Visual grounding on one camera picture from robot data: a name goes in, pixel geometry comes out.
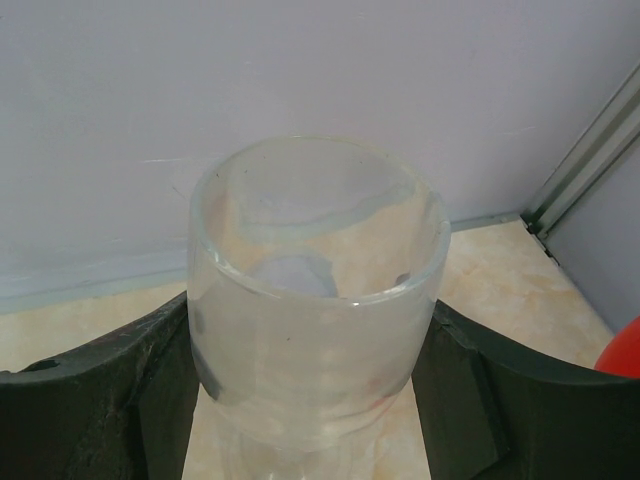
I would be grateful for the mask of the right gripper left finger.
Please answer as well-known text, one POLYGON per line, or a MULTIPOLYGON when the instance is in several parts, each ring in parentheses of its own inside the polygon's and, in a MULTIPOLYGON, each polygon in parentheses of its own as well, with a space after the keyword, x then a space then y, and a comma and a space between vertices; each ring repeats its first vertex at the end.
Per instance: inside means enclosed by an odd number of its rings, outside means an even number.
POLYGON ((199 380, 187 300, 1 374, 4 479, 179 479, 199 380))

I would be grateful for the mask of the red plastic wine glass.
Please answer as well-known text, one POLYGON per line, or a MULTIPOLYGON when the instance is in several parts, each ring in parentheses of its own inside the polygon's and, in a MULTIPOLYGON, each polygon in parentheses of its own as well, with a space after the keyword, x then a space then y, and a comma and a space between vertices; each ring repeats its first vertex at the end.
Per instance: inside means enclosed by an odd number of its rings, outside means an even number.
POLYGON ((594 369, 626 378, 640 378, 640 318, 617 333, 603 350, 594 369))

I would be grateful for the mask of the clear wine glass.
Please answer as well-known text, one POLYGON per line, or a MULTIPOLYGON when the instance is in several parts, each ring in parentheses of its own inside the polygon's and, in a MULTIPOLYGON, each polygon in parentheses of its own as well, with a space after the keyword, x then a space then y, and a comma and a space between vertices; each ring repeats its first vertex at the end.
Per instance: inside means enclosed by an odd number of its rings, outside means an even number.
POLYGON ((451 227, 407 163, 335 137, 259 141, 190 201, 194 363, 228 479, 345 479, 408 383, 451 227))

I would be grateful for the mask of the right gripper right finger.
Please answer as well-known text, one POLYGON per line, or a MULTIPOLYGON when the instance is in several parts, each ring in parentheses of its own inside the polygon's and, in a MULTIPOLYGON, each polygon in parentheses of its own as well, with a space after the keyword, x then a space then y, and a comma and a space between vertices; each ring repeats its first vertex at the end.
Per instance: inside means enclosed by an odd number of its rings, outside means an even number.
POLYGON ((435 305, 412 374, 434 479, 636 479, 639 382, 435 305))

